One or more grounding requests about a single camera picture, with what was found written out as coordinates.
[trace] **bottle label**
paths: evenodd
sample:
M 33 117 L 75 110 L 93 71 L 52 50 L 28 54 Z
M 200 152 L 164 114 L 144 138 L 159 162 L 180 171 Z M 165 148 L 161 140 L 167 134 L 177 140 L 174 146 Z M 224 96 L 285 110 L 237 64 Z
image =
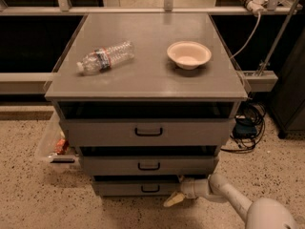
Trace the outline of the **bottle label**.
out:
M 105 70 L 112 65 L 112 62 L 109 59 L 109 57 L 104 49 L 95 50 L 94 52 L 96 53 L 97 58 L 99 59 L 99 61 L 101 63 L 102 70 Z

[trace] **plastic bin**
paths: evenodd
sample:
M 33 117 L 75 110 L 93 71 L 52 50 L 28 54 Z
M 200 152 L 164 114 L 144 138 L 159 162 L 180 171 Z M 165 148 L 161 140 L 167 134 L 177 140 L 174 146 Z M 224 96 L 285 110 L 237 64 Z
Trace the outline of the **plastic bin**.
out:
M 81 170 L 74 148 L 69 147 L 64 155 L 58 155 L 55 152 L 56 143 L 61 138 L 63 133 L 59 126 L 59 116 L 54 112 L 37 146 L 35 158 L 47 163 L 56 172 Z

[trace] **white robotic arm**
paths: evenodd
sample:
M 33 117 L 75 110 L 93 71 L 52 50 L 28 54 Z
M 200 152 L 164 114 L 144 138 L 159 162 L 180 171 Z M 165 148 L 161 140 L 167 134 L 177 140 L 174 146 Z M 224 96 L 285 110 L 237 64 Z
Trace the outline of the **white robotic arm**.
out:
M 184 198 L 203 197 L 210 201 L 229 201 L 245 222 L 246 229 L 297 229 L 291 213 L 279 202 L 270 198 L 260 198 L 251 202 L 236 190 L 220 174 L 212 174 L 208 179 L 181 178 L 180 191 L 173 193 L 165 202 L 170 207 Z

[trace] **terrazzo floor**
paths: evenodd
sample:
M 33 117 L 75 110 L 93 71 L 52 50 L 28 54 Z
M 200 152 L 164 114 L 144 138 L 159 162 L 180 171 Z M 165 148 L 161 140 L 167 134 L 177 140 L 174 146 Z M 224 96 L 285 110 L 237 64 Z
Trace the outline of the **terrazzo floor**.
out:
M 0 106 L 0 228 L 244 228 L 229 203 L 204 198 L 171 208 L 165 197 L 101 198 L 79 171 L 58 173 L 34 156 L 52 106 Z M 226 145 L 235 145 L 231 141 Z M 277 138 L 266 116 L 266 133 L 256 149 L 220 152 L 216 171 L 249 199 L 274 198 L 305 228 L 305 137 Z

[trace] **clear water bottle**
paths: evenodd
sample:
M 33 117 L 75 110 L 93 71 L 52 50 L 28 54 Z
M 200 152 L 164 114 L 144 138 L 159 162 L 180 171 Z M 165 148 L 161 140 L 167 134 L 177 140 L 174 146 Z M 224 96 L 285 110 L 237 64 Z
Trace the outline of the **clear water bottle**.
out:
M 134 45 L 126 41 L 87 54 L 81 62 L 77 62 L 77 67 L 82 74 L 97 74 L 131 58 L 134 58 Z

